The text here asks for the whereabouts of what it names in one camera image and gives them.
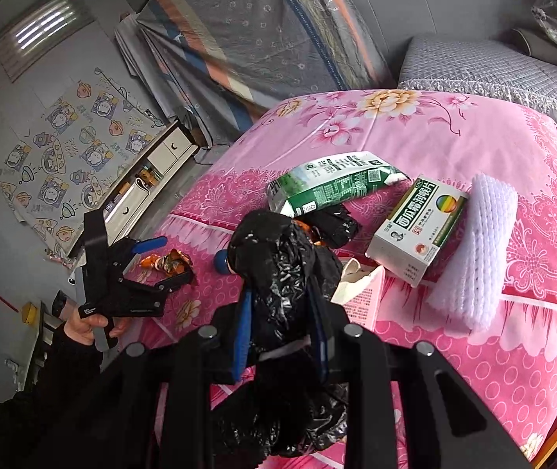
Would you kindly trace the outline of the black sleeved left forearm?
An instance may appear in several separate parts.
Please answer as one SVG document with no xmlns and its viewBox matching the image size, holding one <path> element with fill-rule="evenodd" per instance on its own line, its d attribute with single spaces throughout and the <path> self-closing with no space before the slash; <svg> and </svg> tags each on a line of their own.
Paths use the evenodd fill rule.
<svg viewBox="0 0 557 469">
<path fill-rule="evenodd" d="M 147 468 L 145 404 L 128 373 L 100 369 L 95 342 L 55 331 L 32 387 L 0 402 L 0 468 Z"/>
</svg>

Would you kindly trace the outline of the person's left hand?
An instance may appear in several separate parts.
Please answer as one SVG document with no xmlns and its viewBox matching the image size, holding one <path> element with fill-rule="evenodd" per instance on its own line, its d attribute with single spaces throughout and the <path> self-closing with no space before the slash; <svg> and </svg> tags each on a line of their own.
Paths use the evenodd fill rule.
<svg viewBox="0 0 557 469">
<path fill-rule="evenodd" d="M 111 338 L 120 337 L 127 331 L 131 322 L 130 318 L 115 318 L 114 327 L 111 329 L 109 336 Z M 96 328 L 105 329 L 106 327 L 107 318 L 103 315 L 90 315 L 81 318 L 78 309 L 75 308 L 64 322 L 63 331 L 70 340 L 89 346 L 95 342 L 94 330 Z"/>
</svg>

